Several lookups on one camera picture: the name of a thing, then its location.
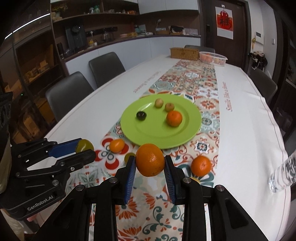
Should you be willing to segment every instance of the white wall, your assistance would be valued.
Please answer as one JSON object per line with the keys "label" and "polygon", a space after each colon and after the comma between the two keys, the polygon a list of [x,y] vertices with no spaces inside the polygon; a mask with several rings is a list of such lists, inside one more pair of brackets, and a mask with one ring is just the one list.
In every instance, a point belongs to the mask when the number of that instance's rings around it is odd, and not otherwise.
{"label": "white wall", "polygon": [[[263,0],[246,0],[246,1],[249,4],[250,15],[251,15],[251,28],[252,28],[251,36],[252,38],[254,38],[255,32],[264,34],[262,13],[261,13],[261,8],[258,2]],[[263,44],[256,42],[254,45],[254,49],[252,50],[252,43],[251,43],[251,52],[256,50],[263,51]]]}
{"label": "white wall", "polygon": [[[258,0],[263,20],[264,28],[264,46],[263,52],[267,59],[267,66],[264,69],[265,74],[270,78],[274,73],[274,65],[276,62],[276,48],[277,48],[277,31],[276,31],[276,19],[273,9],[264,1]],[[272,45],[272,39],[275,39],[275,45]]]}

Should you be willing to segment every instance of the dining table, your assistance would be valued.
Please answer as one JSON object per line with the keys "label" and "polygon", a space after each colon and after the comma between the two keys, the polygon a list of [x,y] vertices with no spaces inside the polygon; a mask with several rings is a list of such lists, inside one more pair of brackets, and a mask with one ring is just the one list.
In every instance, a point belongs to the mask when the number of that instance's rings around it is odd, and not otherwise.
{"label": "dining table", "polygon": [[[288,156],[264,97],[241,68],[230,64],[214,66],[160,55],[87,96],[46,135],[58,143],[88,139],[94,146],[95,161],[71,173],[66,193],[78,184],[99,185],[125,166],[125,155],[136,153],[139,146],[125,137],[120,127],[121,115],[134,101],[153,94],[186,98],[202,115],[196,135],[183,145],[162,150],[163,154],[170,155],[175,166],[201,185],[223,185],[269,241],[280,240],[287,225],[291,194],[289,188],[272,193],[268,179]],[[125,146],[114,154],[109,143],[119,138]],[[211,161],[211,171],[203,177],[194,176],[190,170],[192,160],[199,155]],[[47,158],[30,169],[50,167],[55,161]],[[59,203],[38,214],[40,225]],[[208,212],[205,204],[207,240],[211,240]],[[90,240],[94,213],[95,204],[90,217]],[[184,207],[170,202],[163,172],[143,177],[136,171],[131,199],[127,205],[116,206],[116,219],[119,240],[181,241]]]}

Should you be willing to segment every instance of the dark brown door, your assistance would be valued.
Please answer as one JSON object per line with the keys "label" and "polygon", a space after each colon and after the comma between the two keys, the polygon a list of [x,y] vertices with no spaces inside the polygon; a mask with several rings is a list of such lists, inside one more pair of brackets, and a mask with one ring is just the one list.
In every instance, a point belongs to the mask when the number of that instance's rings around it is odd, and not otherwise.
{"label": "dark brown door", "polygon": [[[217,21],[215,7],[225,6],[232,11],[233,39],[217,36]],[[203,0],[204,23],[206,28],[205,46],[214,48],[216,53],[228,58],[226,63],[241,67],[243,70],[247,58],[247,18],[245,6],[239,1],[233,3],[220,0]]]}

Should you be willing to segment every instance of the table runner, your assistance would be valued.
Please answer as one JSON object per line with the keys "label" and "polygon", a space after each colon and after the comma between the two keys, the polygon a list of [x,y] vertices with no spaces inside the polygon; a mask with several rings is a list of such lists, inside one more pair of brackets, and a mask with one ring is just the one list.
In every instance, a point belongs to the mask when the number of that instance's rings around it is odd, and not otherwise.
{"label": "table runner", "polygon": [[[220,134],[214,66],[200,61],[180,60],[142,97],[160,93],[184,97],[194,103],[202,114],[202,125],[196,136],[179,147],[163,150],[163,154],[171,155],[175,166],[182,168],[185,176],[213,187]],[[109,150],[109,143],[118,138],[125,141],[125,147],[119,154],[114,154]],[[95,147],[95,161],[71,174],[66,192],[69,193],[78,184],[92,187],[114,176],[118,168],[125,166],[124,156],[130,152],[136,153],[138,148],[139,146],[125,138],[120,120],[117,121],[101,140],[100,146]],[[190,170],[192,160],[198,155],[208,157],[212,163],[211,172],[204,177],[196,177]],[[206,205],[205,212],[207,236],[210,237]],[[91,211],[89,240],[93,239],[94,213],[95,204]],[[116,217],[118,238],[122,241],[180,241],[182,237],[184,207],[170,203],[163,172],[156,177],[147,178],[136,171],[131,199],[126,206],[116,206]]]}

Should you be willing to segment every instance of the white tablecloth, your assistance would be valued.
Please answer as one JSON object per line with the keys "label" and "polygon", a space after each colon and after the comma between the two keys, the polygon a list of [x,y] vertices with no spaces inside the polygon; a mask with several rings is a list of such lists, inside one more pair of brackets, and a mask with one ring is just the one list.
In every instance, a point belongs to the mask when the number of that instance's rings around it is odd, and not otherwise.
{"label": "white tablecloth", "polygon": [[[159,56],[103,85],[71,110],[46,136],[99,143],[124,109],[179,60]],[[287,159],[279,127],[265,99],[238,67],[215,67],[220,105],[220,146],[215,185],[224,185],[268,240],[280,240],[289,214],[290,189],[270,192],[268,178]],[[31,169],[50,167],[48,158]],[[52,208],[44,210],[39,223]]]}

